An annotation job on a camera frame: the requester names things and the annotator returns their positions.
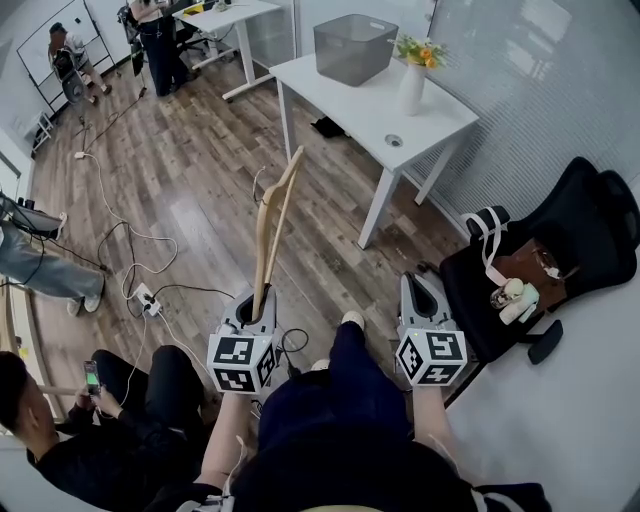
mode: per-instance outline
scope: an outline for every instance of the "white table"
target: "white table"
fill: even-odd
[[[278,80],[280,113],[289,159],[298,147],[291,110],[291,91],[295,91],[340,125],[384,167],[358,240],[363,249],[371,242],[403,171],[432,149],[444,145],[416,197],[416,202],[421,204],[478,120],[476,114],[429,80],[424,83],[424,97],[418,114],[415,117],[401,114],[395,102],[405,70],[402,62],[392,59],[387,70],[359,87],[350,87],[318,74],[315,54],[269,70]],[[395,147],[385,142],[388,135],[402,139],[402,146]]]
[[[255,18],[261,14],[272,12],[280,9],[280,6],[270,4],[268,2],[260,2],[258,0],[241,0],[238,4],[231,4],[226,11],[218,12],[215,7],[208,11],[186,16],[184,10],[176,12],[173,17],[180,20],[182,23],[187,23],[204,34],[212,34],[224,27],[235,25],[236,34],[238,35],[238,45],[240,47],[240,53],[242,55],[242,64],[244,66],[244,74],[247,77],[247,83],[241,85],[237,89],[230,91],[222,95],[222,98],[228,100],[241,94],[256,85],[259,85],[267,80],[273,78],[272,75],[266,75],[260,78],[256,78],[253,70],[253,58],[251,57],[251,46],[249,45],[249,35],[247,33],[247,20]],[[215,46],[210,46],[211,57],[196,64],[193,68],[197,69],[210,62],[214,62],[223,57],[227,53],[235,50],[228,50],[226,52],[218,53]]]

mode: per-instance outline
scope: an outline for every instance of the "smartphone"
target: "smartphone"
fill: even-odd
[[[84,362],[84,377],[87,383],[87,391],[89,395],[97,396],[100,394],[100,378],[98,377],[98,365],[95,361]]]

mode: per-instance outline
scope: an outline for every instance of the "white cable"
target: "white cable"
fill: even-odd
[[[144,329],[142,330],[142,344],[140,345],[140,352],[138,352],[138,357],[136,357],[136,362],[133,364],[133,370],[131,370],[131,374],[129,375],[129,378],[127,379],[127,392],[124,395],[124,398],[122,399],[122,402],[120,402],[120,407],[124,406],[124,403],[127,401],[127,397],[129,396],[129,387],[131,386],[131,377],[133,377],[133,374],[136,371],[136,368],[138,367],[138,362],[140,361],[140,356],[142,355],[142,350],[144,349],[144,342],[147,339],[147,315],[144,314],[145,312],[142,312],[142,318],[144,318]]]
[[[94,162],[96,163],[96,165],[98,166],[98,181],[100,182],[100,190],[102,191],[102,200],[104,201],[104,204],[107,207],[107,210],[109,210],[109,213],[117,220],[119,220],[120,222],[126,222],[127,225],[129,226],[129,229],[131,230],[131,232],[136,235],[139,236],[140,238],[146,238],[147,240],[158,240],[158,241],[166,241],[166,242],[173,242],[173,245],[175,247],[174,252],[173,252],[173,256],[171,257],[171,259],[169,260],[169,262],[162,267],[160,270],[152,270],[149,267],[143,265],[142,263],[133,263],[129,269],[127,270],[126,274],[124,275],[124,279],[122,280],[122,283],[120,285],[120,293],[122,293],[122,296],[124,297],[125,300],[131,300],[133,297],[135,297],[135,293],[131,296],[131,297],[127,297],[127,294],[124,292],[124,285],[127,282],[127,278],[129,277],[129,273],[135,268],[135,267],[141,267],[143,269],[145,269],[147,272],[151,272],[152,274],[160,274],[162,272],[164,272],[165,270],[167,270],[169,268],[169,266],[175,261],[175,259],[178,257],[178,242],[176,242],[173,238],[169,238],[169,237],[164,237],[164,236],[151,236],[151,235],[143,235],[142,233],[138,233],[135,229],[133,229],[131,227],[131,223],[126,220],[123,219],[122,217],[120,217],[118,214],[116,214],[112,209],[111,206],[109,206],[109,203],[107,201],[107,197],[104,193],[104,185],[102,183],[102,166],[100,165],[100,162],[98,161],[98,159],[89,154],[89,153],[80,153],[80,155],[82,155],[82,157],[84,156],[88,156],[89,158],[92,158],[94,160]]]
[[[171,330],[171,327],[169,327],[169,322],[167,322],[167,319],[164,317],[164,315],[162,313],[160,313],[160,312],[158,312],[158,315],[160,316],[160,318],[162,318],[164,320],[164,324],[167,326],[167,329],[169,330],[169,334],[173,338],[173,341],[175,341],[178,345],[181,345],[184,348],[186,348],[189,351],[189,353],[194,357],[194,359],[198,362],[198,364],[200,366],[202,366],[202,368],[204,369],[205,373],[207,375],[209,375],[209,370],[207,370],[207,367],[200,362],[200,359],[198,359],[198,356],[195,354],[195,352],[193,350],[191,350],[189,347],[187,347],[184,343],[182,343],[180,340],[178,340],[173,335],[173,331]]]

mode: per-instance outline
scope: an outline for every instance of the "office chair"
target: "office chair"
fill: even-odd
[[[494,210],[503,224],[509,220],[504,208]],[[493,220],[488,211],[478,214],[491,228]],[[498,311],[489,303],[497,286],[485,275],[482,231],[473,220],[467,221],[467,227],[472,235],[470,245],[440,265],[459,328],[480,362],[496,360],[516,343],[528,343],[529,359],[539,364],[560,341],[561,322],[556,320],[544,334],[533,335],[528,332],[542,314],[524,324],[507,326],[500,321]],[[532,238],[549,250],[563,275],[577,267],[577,272],[566,279],[564,303],[593,290],[626,283],[635,275],[635,249],[640,243],[638,205],[619,174],[599,173],[589,161],[578,157],[533,213],[508,224],[498,255],[511,255]]]

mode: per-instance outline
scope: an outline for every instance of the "electrical outlet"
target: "electrical outlet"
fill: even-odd
[[[156,316],[160,310],[162,310],[162,306],[158,302],[157,299],[154,299],[153,303],[149,299],[153,296],[149,288],[144,283],[140,283],[140,286],[136,288],[136,297],[142,304],[143,309],[149,313],[151,316]]]

